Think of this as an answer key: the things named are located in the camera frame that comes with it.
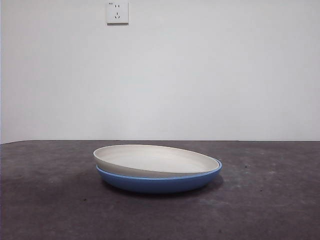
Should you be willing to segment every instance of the blue plate rim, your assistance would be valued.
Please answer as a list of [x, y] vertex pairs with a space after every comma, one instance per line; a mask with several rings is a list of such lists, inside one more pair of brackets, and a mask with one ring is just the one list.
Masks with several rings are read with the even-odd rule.
[[98, 165], [95, 165], [95, 167], [99, 172], [108, 174], [110, 176], [117, 177], [117, 178], [123, 178], [123, 179], [131, 179], [131, 180], [135, 179], [135, 180], [163, 180], [164, 181], [164, 180], [192, 179], [192, 178], [198, 178], [198, 177], [210, 175], [210, 174], [213, 174], [215, 172], [219, 172], [222, 169], [222, 163], [216, 158], [213, 158], [213, 157], [211, 157], [211, 158], [216, 160], [219, 163], [219, 167], [218, 168], [216, 168], [216, 169], [214, 169], [212, 171], [207, 171], [207, 172], [200, 173], [200, 174], [195, 174], [195, 175], [186, 175], [186, 176], [172, 176], [172, 177], [125, 176], [125, 175], [119, 175], [119, 174], [111, 173], [111, 172], [108, 172], [108, 171], [104, 171], [101, 168], [99, 168]]

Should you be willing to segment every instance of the electrical outlet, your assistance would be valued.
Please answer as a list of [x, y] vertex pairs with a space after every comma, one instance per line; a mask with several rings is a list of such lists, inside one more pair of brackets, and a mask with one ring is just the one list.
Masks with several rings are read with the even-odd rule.
[[105, 7], [105, 14], [107, 24], [129, 24], [129, 2], [109, 1]]

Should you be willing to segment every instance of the white plate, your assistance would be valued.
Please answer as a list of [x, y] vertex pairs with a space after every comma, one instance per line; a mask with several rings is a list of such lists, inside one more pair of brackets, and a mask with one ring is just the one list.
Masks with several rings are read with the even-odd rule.
[[219, 168], [216, 159], [193, 151], [154, 145], [113, 145], [93, 152], [106, 172], [147, 178], [181, 177]]

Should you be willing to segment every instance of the dark gray tabletop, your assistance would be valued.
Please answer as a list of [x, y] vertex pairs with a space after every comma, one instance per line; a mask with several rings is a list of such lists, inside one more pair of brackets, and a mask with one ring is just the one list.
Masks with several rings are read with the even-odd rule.
[[[207, 186], [147, 195], [104, 183], [95, 149], [181, 148], [221, 160]], [[1, 145], [2, 240], [319, 240], [320, 142], [38, 140]]]

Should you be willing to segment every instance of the stacked plates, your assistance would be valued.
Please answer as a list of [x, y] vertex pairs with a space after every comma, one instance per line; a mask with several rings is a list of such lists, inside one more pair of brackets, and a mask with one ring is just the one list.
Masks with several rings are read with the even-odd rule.
[[212, 157], [154, 145], [113, 145], [93, 152], [107, 183], [139, 193], [176, 193], [200, 188], [222, 168]]

